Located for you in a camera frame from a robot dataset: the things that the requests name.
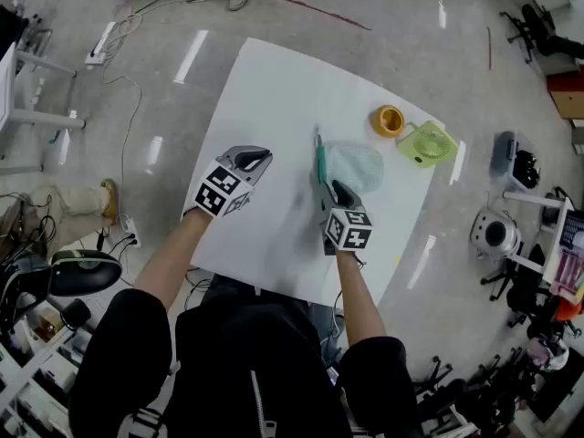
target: zipper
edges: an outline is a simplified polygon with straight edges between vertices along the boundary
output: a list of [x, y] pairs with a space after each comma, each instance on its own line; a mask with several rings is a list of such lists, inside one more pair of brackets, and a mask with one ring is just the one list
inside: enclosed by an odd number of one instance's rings
[[264, 404], [262, 403], [262, 395], [259, 392], [259, 385], [257, 384], [256, 372], [250, 371], [252, 374], [252, 384], [254, 385], [255, 406], [257, 408], [257, 422], [259, 424], [259, 435], [262, 438], [276, 438], [276, 422], [267, 421], [264, 417]]

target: glossy floor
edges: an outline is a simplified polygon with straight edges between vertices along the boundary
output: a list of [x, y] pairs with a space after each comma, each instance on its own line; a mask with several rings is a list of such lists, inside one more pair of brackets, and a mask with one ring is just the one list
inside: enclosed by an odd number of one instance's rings
[[[526, 340], [509, 329], [501, 299], [489, 302], [481, 276], [493, 269], [468, 243], [478, 210], [491, 202], [507, 209], [531, 244], [537, 208], [505, 203], [504, 185], [489, 175], [495, 135], [521, 130], [537, 148], [539, 192], [561, 185], [579, 204], [582, 161], [570, 146], [570, 128], [556, 112], [537, 67], [509, 45], [511, 29], [498, 15], [518, 13], [521, 0], [301, 0], [359, 22], [370, 30], [282, 0], [250, 0], [227, 12], [227, 0], [164, 5], [144, 15], [110, 64], [106, 80], [125, 76], [141, 87], [141, 104], [124, 154], [123, 212], [131, 214], [143, 247], [129, 250], [126, 277], [133, 280], [178, 222], [197, 153], [240, 46], [247, 37], [279, 44], [344, 68], [391, 90], [443, 121], [466, 146], [460, 176], [451, 164], [436, 168], [422, 212], [381, 303], [388, 331], [405, 343], [414, 376], [440, 355], [460, 375]], [[102, 69], [84, 60], [118, 13], [113, 0], [24, 0], [54, 33], [46, 54], [79, 70], [70, 81], [47, 75], [40, 107], [70, 106], [88, 117], [84, 131], [38, 130], [45, 172], [5, 177], [3, 191], [25, 192], [47, 181], [96, 185], [121, 182], [120, 154], [139, 92], [127, 79], [103, 84]], [[492, 41], [489, 69], [487, 28]], [[200, 48], [182, 83], [180, 67], [199, 38]], [[290, 108], [295, 100], [290, 99]], [[102, 294], [100, 306], [118, 283]], [[183, 297], [188, 293], [185, 284]]]

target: desk leg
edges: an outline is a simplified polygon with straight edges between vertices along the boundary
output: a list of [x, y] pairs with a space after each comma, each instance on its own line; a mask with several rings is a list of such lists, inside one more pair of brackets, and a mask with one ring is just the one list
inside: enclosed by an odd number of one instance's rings
[[550, 200], [549, 198], [542, 198], [540, 196], [527, 193], [503, 192], [503, 197], [508, 200], [518, 200], [525, 201], [526, 203], [539, 204], [540, 206], [547, 206], [548, 208], [561, 209], [561, 207], [564, 205], [564, 202], [560, 200]]
[[38, 165], [27, 165], [25, 167], [0, 167], [0, 175], [15, 175], [17, 173], [31, 173], [31, 172], [42, 172], [43, 166]]
[[539, 274], [544, 273], [544, 267], [542, 265], [538, 265], [537, 263], [534, 263], [533, 261], [530, 261], [527, 258], [524, 258], [523, 256], [511, 255], [508, 256], [507, 258], [509, 258], [512, 261], [515, 261], [516, 263], [519, 263], [521, 266], [525, 266], [528, 267], [529, 269], [532, 269], [536, 273]]
[[77, 71], [75, 71], [74, 69], [61, 67], [59, 64], [51, 62], [46, 58], [37, 57], [36, 55], [29, 54], [28, 52], [23, 52], [22, 50], [17, 50], [16, 56], [25, 62], [33, 63], [35, 65], [38, 65], [39, 67], [54, 69], [55, 71], [67, 73], [72, 77], [75, 77], [77, 75]]
[[23, 123], [41, 123], [51, 127], [82, 129], [85, 128], [83, 119], [71, 119], [63, 115], [52, 113], [36, 112], [34, 110], [14, 109], [10, 114], [10, 120], [21, 121]]

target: fiducial marker cube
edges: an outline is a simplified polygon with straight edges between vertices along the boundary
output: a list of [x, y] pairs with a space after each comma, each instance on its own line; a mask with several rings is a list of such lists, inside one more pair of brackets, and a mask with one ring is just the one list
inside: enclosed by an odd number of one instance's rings
[[332, 208], [325, 234], [338, 250], [362, 250], [369, 242], [373, 224], [364, 211]]
[[199, 181], [193, 205], [213, 217], [223, 217], [241, 209], [254, 187], [217, 161], [212, 161]]

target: small fan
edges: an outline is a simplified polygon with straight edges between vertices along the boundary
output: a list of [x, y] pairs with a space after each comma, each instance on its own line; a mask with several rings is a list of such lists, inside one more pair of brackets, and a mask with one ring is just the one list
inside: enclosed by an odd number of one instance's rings
[[421, 127], [409, 123], [414, 131], [398, 141], [398, 149], [419, 167], [431, 167], [439, 162], [451, 161], [456, 157], [458, 145], [446, 131], [433, 121], [426, 121]]

